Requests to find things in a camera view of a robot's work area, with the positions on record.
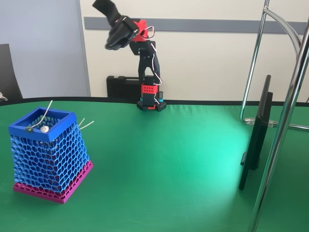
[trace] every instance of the white wire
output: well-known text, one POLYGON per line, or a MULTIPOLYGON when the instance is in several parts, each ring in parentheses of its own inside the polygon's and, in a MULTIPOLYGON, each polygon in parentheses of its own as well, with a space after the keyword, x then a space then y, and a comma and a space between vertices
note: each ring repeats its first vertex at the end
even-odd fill
POLYGON ((85 118, 82 119, 81 123, 78 125, 78 127, 81 126, 81 124, 83 123, 83 121, 85 120, 85 118))
POLYGON ((2 93, 0 92, 0 99, 7 101, 8 99, 2 95, 2 93))
POLYGON ((157 52, 155 46, 151 43, 151 46, 153 47, 154 51, 157 52))
POLYGON ((156 103, 160 104, 160 102, 155 98, 156 94, 154 95, 154 100, 156 103))
POLYGON ((45 118, 45 116, 46 116, 46 114, 47 114, 47 111, 49 110, 49 108, 50 108, 50 106, 52 105, 52 103, 53 103, 53 100, 50 101, 50 103, 49 103, 49 105, 48 105, 48 107, 47 107, 47 109, 46 109, 46 111, 45 111, 45 114, 44 114, 44 116, 42 117, 42 119, 41 119, 37 124, 33 125, 32 128, 34 128, 34 127, 40 125, 40 123, 43 122, 43 120, 44 120, 44 118, 45 118))
POLYGON ((141 37, 143 37, 144 39, 146 39, 146 40, 151 40, 155 35, 155 27, 154 26, 150 26, 150 27, 147 27, 145 30, 148 30, 148 29, 150 29, 150 28, 152 28, 153 29, 153 35, 152 35, 152 37, 149 37, 149 38, 146 38, 146 37, 144 37, 144 36, 142 36, 141 35, 141 37))
POLYGON ((79 128, 79 130, 82 130, 82 129, 86 128, 87 126, 91 125, 92 123, 94 123, 94 121, 90 122, 89 124, 87 124, 86 126, 84 126, 82 128, 79 128))
POLYGON ((159 81, 160 81, 160 83, 159 84, 154 84, 154 85, 156 85, 156 86, 160 86, 161 84, 162 84, 162 80, 161 80, 161 78, 158 76, 158 74, 156 74, 156 72, 155 72, 155 66, 154 66, 154 59, 155 59, 155 55, 154 55, 154 57, 153 57, 153 61, 152 61, 152 63, 153 63, 153 71, 154 71, 154 74, 157 76, 157 78, 159 79, 159 81))

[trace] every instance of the magenta base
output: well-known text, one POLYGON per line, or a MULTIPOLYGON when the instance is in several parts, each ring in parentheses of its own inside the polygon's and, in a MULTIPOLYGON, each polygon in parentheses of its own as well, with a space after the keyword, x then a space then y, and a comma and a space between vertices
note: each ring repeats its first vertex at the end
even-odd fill
POLYGON ((30 185, 15 183, 13 186, 13 191, 21 192, 33 197, 42 198, 45 200, 49 200, 52 202, 57 202, 60 204, 64 204, 70 196, 77 189, 79 184, 83 181, 83 179, 87 176, 90 170, 93 168, 93 163, 91 161, 87 162, 84 167, 79 171, 73 181, 70 182, 70 185, 66 188, 66 190, 59 192, 53 192, 52 190, 46 190, 43 188, 36 188, 30 185))

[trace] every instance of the blue honeycomb mesh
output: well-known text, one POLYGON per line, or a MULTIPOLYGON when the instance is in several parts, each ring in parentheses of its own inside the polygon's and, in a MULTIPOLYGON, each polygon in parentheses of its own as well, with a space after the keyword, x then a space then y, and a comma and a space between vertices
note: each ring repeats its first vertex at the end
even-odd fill
MULTIPOLYGON (((46 117, 41 126, 53 127, 58 121, 46 117)), ((15 182, 54 192, 65 190, 89 161, 77 122, 50 143, 11 135, 11 150, 15 182)))
MULTIPOLYGON (((28 124, 28 126, 31 127, 31 126, 37 124, 42 118, 43 118, 43 115, 38 117, 31 124, 28 124)), ((42 126, 49 126, 49 128, 52 128, 59 121, 60 121, 60 119, 58 119, 58 118, 45 117, 44 120, 38 126, 36 126, 34 128, 40 129, 42 126)))

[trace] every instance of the green table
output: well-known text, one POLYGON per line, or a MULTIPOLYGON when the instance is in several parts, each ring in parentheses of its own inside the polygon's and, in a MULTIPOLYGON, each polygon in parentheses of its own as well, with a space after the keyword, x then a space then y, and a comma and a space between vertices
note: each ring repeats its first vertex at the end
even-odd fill
MULTIPOLYGON (((169 105, 160 113, 132 104, 55 101, 54 109, 95 121, 82 130, 94 168, 66 204, 13 192, 8 125, 48 102, 0 106, 0 231, 246 232, 275 134, 268 129, 260 168, 238 191, 240 160, 252 127, 240 106, 169 105)), ((278 120, 282 107, 273 106, 278 120)), ((254 116, 257 106, 248 106, 254 116)), ((296 107, 292 123, 309 124, 296 107)), ((258 232, 309 227, 309 133, 289 130, 258 232)))

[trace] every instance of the honeycomb mesh basket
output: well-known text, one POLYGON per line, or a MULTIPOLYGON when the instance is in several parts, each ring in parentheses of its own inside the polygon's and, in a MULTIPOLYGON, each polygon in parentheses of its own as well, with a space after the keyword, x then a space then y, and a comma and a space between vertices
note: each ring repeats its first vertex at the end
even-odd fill
POLYGON ((93 167, 75 113, 37 108, 9 126, 14 191, 65 203, 93 167), (40 131, 48 126, 49 131, 40 131))

